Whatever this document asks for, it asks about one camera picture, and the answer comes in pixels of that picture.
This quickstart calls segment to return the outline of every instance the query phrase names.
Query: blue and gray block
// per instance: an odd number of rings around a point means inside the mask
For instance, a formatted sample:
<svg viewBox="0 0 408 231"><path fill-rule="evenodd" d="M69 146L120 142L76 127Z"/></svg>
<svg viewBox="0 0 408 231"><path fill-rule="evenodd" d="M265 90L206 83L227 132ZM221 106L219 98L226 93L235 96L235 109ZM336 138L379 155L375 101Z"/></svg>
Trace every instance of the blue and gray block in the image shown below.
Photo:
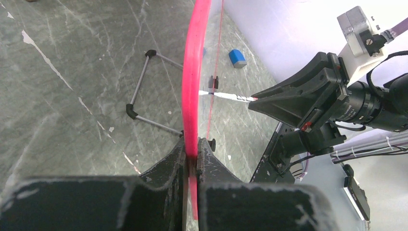
<svg viewBox="0 0 408 231"><path fill-rule="evenodd" d="M229 59L235 68L243 68L247 65L245 58L243 57L241 51L233 49L229 54Z"/></svg>

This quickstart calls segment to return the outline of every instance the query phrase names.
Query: white backdrop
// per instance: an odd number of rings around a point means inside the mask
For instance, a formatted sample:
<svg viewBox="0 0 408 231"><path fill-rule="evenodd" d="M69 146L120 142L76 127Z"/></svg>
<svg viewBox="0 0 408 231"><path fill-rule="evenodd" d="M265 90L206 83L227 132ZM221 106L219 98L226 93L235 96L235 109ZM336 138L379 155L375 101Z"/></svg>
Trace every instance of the white backdrop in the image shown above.
<svg viewBox="0 0 408 231"><path fill-rule="evenodd" d="M346 41L337 16L357 5L367 17L374 16L381 31L408 16L408 2L403 0L225 0L224 8L271 75L281 82L304 67L317 52L341 51ZM387 48L390 53L408 50L408 32ZM373 73L374 84L380 86L408 72L407 62L407 57L396 57L382 64ZM408 156L368 157L350 164L360 186L366 189L373 230L406 230L408 181L403 169Z"/></svg>

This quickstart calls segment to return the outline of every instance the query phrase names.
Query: black cable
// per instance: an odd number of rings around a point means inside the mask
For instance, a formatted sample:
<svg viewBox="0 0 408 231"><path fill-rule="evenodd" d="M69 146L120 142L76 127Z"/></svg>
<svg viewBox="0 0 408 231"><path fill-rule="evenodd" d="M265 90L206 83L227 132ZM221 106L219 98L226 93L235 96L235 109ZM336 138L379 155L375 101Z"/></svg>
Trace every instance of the black cable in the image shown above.
<svg viewBox="0 0 408 231"><path fill-rule="evenodd" d="M390 54L384 61L382 61L380 64L384 63L385 61L387 61L387 60L389 60L389 59L391 59L391 58L393 58L393 57L403 56L403 55L408 55L408 51L398 51L398 52L392 53L392 54ZM368 83L368 85L369 85L369 87L370 87L371 92L374 93L374 94L376 94L378 97L380 97L380 98L383 99L383 98L384 98L384 92L381 91L381 90L379 90L379 89L377 89L377 88L374 86L374 84L372 83L372 80L371 80L372 71L373 71L376 67L374 67L372 70L370 70L370 71L367 73L367 75L366 75L366 77L367 77L367 83Z"/></svg>
<svg viewBox="0 0 408 231"><path fill-rule="evenodd" d="M299 163L301 163L301 162L303 162L303 161L305 161L305 160L307 160L307 159L313 158L313 157L315 157L314 154L305 156L305 157L300 158L300 159L298 159L298 160L296 160L296 161L294 161L294 162L291 162L291 163L289 164L289 166L288 166L287 168L285 168L285 170L280 173L280 176L283 177L283 175L284 175L289 169L291 169L291 167L292 167L293 165L299 164Z"/></svg>
<svg viewBox="0 0 408 231"><path fill-rule="evenodd" d="M294 171L292 174L295 174L295 173L298 172L298 171L303 171L303 169L301 168L301 169L299 169L299 170L296 170L296 171Z"/></svg>
<svg viewBox="0 0 408 231"><path fill-rule="evenodd" d="M381 147L381 148L374 148L374 149L364 149L364 150L360 150L360 151L355 151L354 154L361 154L361 153L366 153L366 152L372 152L372 151L376 151L376 150L380 150L380 149L388 148L388 147L389 147L389 146L385 146L385 147ZM406 152L406 151L408 151L408 148L402 148L402 147L399 147L399 146L396 146L396 145L391 145L391 147L398 148L399 151L392 151L392 152L390 152L390 153L394 153L394 152ZM354 155L354 154L353 154L353 153L348 153L348 154L344 154L344 155L339 155L338 157L339 157L339 158L348 157L348 156L351 156L351 155ZM330 157L335 157L335 158L337 158L337 155L331 154Z"/></svg>
<svg viewBox="0 0 408 231"><path fill-rule="evenodd" d="M331 120L328 120L328 122L330 124L332 124L333 126L336 126L338 128L347 129L347 130L350 130L350 131L364 131L366 129L366 126L364 126L364 125L362 127L359 127L359 128L350 128L350 127L345 127L345 126L338 125L338 124L336 124L335 122L333 122Z"/></svg>
<svg viewBox="0 0 408 231"><path fill-rule="evenodd" d="M350 159L346 159L346 160L339 160L339 161L334 161L334 164L338 164L347 160L354 160L354 159L359 159L359 158L363 158L363 157L369 157L369 156L376 156L376 155L404 155L404 154L408 154L408 152L403 152L403 153L390 153L390 154L386 154L386 153L377 153L377 154L371 154L371 155L364 155L364 156L358 156L355 158L350 158Z"/></svg>

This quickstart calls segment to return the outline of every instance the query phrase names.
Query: gray rod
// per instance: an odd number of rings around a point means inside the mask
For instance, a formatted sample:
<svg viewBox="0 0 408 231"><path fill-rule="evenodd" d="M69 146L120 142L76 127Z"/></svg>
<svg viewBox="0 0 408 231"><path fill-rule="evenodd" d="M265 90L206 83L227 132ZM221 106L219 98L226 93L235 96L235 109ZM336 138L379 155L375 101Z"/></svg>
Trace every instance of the gray rod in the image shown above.
<svg viewBox="0 0 408 231"><path fill-rule="evenodd" d="M169 128L169 127L167 127L167 126L164 126L163 124L156 123L156 122L154 122L154 121L151 121L151 120L149 120L149 119L146 119L146 118L144 118L144 117L141 117L140 115L138 115L136 118L137 118L137 119L140 119L140 120L142 120L142 121L144 121L144 122L146 122L146 123L153 124L153 125L156 125L156 126L158 126L158 127L163 128L163 129L166 129L166 130L169 130L169 131L171 131L171 132L174 132L174 133L176 133L176 134L178 134L178 135L183 135L183 133L182 133L181 131L177 131L177 130L175 130L175 129L173 129L173 128Z"/></svg>
<svg viewBox="0 0 408 231"><path fill-rule="evenodd" d="M139 91L139 88L140 88L140 85L141 85L141 81L143 80L144 73L146 72L148 62L149 62L149 56L146 56L146 61L144 61L144 66L143 66L143 69L141 71L141 75L140 75L138 84L136 85L135 93L133 93L133 97L132 97L132 100L130 101L130 104L134 104L135 101L136 101L136 96L138 95L138 91Z"/></svg>
<svg viewBox="0 0 408 231"><path fill-rule="evenodd" d="M167 58L167 57L162 56L162 55L159 54L159 53L157 53L156 55L159 56L160 58L162 58L162 59L164 59L164 60L166 60L166 61L168 61L168 62L174 64L174 65L177 65L177 66L181 67L181 69L183 69L183 65L178 64L178 63L174 62L173 60L171 60L171 59L169 59L169 58Z"/></svg>

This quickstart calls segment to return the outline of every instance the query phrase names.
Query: blue block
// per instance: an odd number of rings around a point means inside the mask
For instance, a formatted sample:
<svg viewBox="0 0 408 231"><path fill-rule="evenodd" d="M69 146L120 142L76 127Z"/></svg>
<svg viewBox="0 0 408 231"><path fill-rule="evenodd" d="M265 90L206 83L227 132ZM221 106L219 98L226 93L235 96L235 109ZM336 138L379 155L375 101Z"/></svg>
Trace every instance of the blue block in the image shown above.
<svg viewBox="0 0 408 231"><path fill-rule="evenodd" d="M247 65L247 62L243 57L241 51L233 49L231 52L229 52L228 55L232 65L234 65L235 68L243 68Z"/></svg>

